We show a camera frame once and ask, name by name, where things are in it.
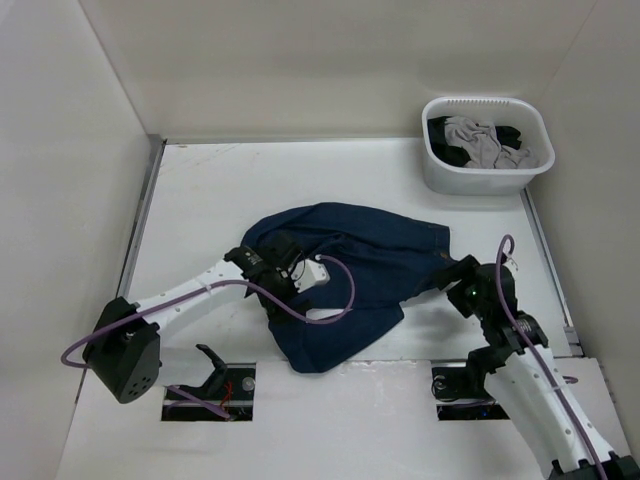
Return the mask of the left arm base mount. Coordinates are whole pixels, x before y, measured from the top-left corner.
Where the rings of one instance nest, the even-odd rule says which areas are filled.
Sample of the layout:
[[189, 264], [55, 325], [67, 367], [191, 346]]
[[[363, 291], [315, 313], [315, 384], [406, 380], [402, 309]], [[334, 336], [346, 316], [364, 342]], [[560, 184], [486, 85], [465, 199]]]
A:
[[224, 382], [207, 396], [193, 393], [204, 402], [217, 405], [229, 414], [225, 419], [180, 395], [166, 391], [161, 410], [163, 422], [250, 422], [253, 420], [256, 391], [255, 363], [231, 363]]

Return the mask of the dark blue denim trousers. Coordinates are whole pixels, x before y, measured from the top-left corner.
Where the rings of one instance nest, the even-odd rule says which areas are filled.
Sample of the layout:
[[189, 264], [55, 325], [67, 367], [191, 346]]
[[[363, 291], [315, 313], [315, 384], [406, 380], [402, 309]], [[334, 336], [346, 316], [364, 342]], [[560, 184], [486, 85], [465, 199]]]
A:
[[449, 227], [366, 206], [325, 202], [289, 209], [259, 220], [241, 242], [257, 249], [280, 235], [308, 259], [330, 259], [329, 282], [294, 302], [344, 314], [328, 325], [269, 322], [276, 344], [301, 374], [325, 373], [380, 339], [402, 321], [402, 302], [434, 289], [434, 273], [454, 262]]

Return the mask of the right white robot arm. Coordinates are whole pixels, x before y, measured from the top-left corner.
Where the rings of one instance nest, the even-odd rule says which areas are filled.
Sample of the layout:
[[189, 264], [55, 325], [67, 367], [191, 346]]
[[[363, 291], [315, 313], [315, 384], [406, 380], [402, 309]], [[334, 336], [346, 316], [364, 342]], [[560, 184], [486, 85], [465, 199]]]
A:
[[468, 255], [437, 272], [434, 284], [463, 317], [479, 320], [487, 342], [462, 367], [433, 368], [436, 399], [495, 400], [546, 479], [638, 478], [635, 459], [617, 453], [579, 405], [541, 326], [519, 309], [504, 264], [481, 264]]

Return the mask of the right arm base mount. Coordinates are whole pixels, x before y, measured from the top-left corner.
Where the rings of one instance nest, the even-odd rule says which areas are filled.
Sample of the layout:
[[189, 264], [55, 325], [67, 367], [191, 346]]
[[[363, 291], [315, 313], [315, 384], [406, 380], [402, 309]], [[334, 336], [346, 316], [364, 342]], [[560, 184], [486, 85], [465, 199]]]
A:
[[509, 419], [502, 406], [473, 383], [468, 369], [461, 363], [435, 363], [431, 373], [431, 393], [439, 421]]

